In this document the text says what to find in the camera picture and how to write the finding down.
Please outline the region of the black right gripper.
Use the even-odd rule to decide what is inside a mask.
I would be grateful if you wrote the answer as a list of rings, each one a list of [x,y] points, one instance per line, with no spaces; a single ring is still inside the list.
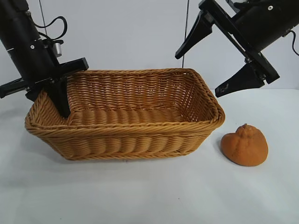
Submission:
[[[183,44],[175,53],[180,59],[194,45],[217,28],[250,60],[230,79],[215,89],[216,97],[233,92],[257,89],[279,78],[278,73],[261,51],[299,23],[297,0],[259,0],[237,3],[240,11],[230,17],[214,0],[199,3],[201,10]]]

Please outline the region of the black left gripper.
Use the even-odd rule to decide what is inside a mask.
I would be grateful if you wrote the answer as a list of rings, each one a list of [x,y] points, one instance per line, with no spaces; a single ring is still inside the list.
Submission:
[[[63,40],[34,40],[26,45],[9,49],[8,53],[19,71],[21,78],[0,86],[0,97],[26,90],[25,97],[35,102],[44,86],[48,85],[48,96],[63,118],[71,111],[67,96],[69,75],[89,68],[87,60],[80,58],[59,63]]]

